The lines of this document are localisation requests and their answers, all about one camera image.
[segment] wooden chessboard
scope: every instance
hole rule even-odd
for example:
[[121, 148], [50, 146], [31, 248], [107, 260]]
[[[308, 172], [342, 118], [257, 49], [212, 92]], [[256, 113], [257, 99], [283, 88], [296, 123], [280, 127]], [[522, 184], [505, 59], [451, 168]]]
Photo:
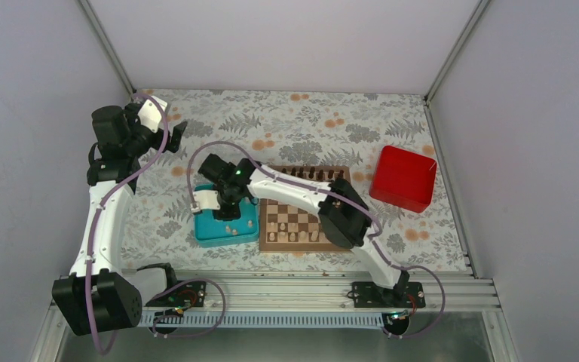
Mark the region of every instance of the wooden chessboard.
[[[342, 177], [350, 181], [345, 166], [270, 166], [282, 173], [313, 179], [333, 181]], [[275, 200], [261, 200], [259, 249], [262, 252], [349, 252], [325, 238], [318, 216], [303, 209]]]

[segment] red box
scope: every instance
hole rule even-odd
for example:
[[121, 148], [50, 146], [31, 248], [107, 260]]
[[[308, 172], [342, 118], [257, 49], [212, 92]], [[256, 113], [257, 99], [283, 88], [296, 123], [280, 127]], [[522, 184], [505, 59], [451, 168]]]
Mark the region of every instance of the red box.
[[422, 213], [431, 204], [436, 160], [385, 146], [378, 157], [369, 195], [403, 209]]

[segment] blue box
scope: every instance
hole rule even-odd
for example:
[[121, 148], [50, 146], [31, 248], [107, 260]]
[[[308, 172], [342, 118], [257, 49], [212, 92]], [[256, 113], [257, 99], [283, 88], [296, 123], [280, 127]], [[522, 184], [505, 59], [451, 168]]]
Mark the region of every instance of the blue box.
[[[211, 190], [212, 185], [200, 185], [195, 187], [195, 191]], [[250, 200], [244, 198], [238, 205], [240, 208], [240, 219], [232, 221], [221, 221], [214, 219], [212, 210], [203, 210], [202, 213], [194, 216], [194, 237], [201, 247], [224, 247], [225, 245], [235, 245], [251, 243], [259, 239], [259, 207], [258, 200], [252, 204]], [[252, 227], [247, 224], [252, 220]], [[227, 232], [225, 227], [236, 230], [238, 235]]]

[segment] floral tablecloth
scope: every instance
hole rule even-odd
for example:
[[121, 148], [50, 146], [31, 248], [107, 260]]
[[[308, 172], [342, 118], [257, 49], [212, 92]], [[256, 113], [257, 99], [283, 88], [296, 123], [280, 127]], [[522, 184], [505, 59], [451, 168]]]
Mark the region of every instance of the floral tablecloth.
[[[171, 125], [187, 121], [180, 150], [164, 154], [138, 182], [121, 250], [123, 267], [170, 262], [177, 269], [239, 271], [362, 271], [351, 253], [260, 253], [259, 243], [201, 248], [193, 234], [185, 173], [204, 143], [228, 140], [268, 164], [346, 165], [352, 186], [384, 226], [381, 242], [396, 261], [437, 271], [466, 270], [443, 178], [437, 172], [432, 204], [418, 214], [372, 199], [378, 155], [392, 145], [434, 158], [420, 96], [231, 90], [143, 90], [171, 102]], [[228, 146], [210, 152], [236, 163]], [[154, 151], [145, 155], [145, 163]]]

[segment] ventilation grille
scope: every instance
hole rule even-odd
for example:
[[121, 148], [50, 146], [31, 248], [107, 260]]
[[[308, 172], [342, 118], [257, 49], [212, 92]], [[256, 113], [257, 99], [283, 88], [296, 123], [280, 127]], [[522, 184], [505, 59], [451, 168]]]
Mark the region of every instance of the ventilation grille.
[[[140, 327], [151, 327], [155, 312], [144, 311]], [[157, 327], [211, 327], [218, 312], [187, 311], [183, 317], [160, 320]], [[383, 326], [380, 313], [276, 313], [227, 312], [222, 328], [362, 328], [376, 330]]]

